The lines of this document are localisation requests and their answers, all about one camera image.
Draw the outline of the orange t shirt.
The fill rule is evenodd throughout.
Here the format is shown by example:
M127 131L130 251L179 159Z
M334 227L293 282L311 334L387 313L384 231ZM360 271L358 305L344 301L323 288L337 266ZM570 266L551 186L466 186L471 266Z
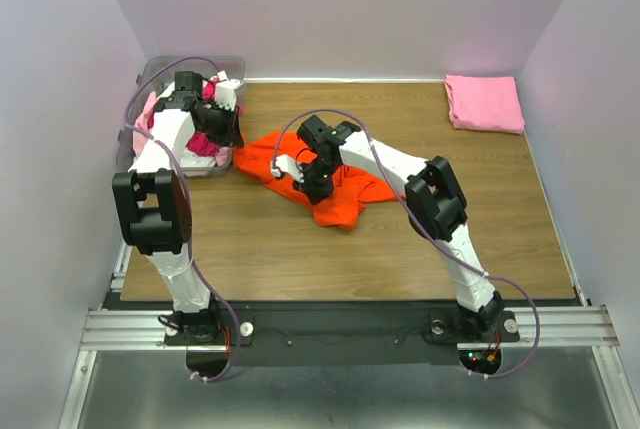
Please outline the orange t shirt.
M270 172L273 150L308 163L313 154L292 133L284 135L280 144L277 131L272 132L241 149L234 151L234 165L243 174L259 180L267 189L279 196L309 209L315 222L321 227L337 227L350 231L357 225L359 215L369 203L393 201L395 196L386 182L355 167L342 166L332 176L334 192L326 200L313 205L308 198L293 187L293 180L275 179Z

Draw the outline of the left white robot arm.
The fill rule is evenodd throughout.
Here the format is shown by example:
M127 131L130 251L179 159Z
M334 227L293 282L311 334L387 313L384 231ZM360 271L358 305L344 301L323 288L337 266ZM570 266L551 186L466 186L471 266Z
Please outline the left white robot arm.
M112 179L123 239L163 278L173 311L160 322L180 344L210 344L228 333L218 301L195 268L191 203L180 162L197 133L220 147L243 146L238 105L243 84L222 72L211 81L193 71L176 72L169 93L152 107L152 123L134 130L146 140L142 151Z

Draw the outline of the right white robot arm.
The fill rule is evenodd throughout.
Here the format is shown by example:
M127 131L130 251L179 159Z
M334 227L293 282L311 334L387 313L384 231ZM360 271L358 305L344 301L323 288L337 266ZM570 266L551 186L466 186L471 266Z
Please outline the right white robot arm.
M370 138L354 123L331 127L316 115L301 124L297 136L314 159L298 164L277 158L277 168L288 172L296 190L317 205L333 195L332 176L345 166L387 182L416 233L440 252L454 284L463 333L482 339L496 330L504 302L471 241L467 200L447 159L411 156Z

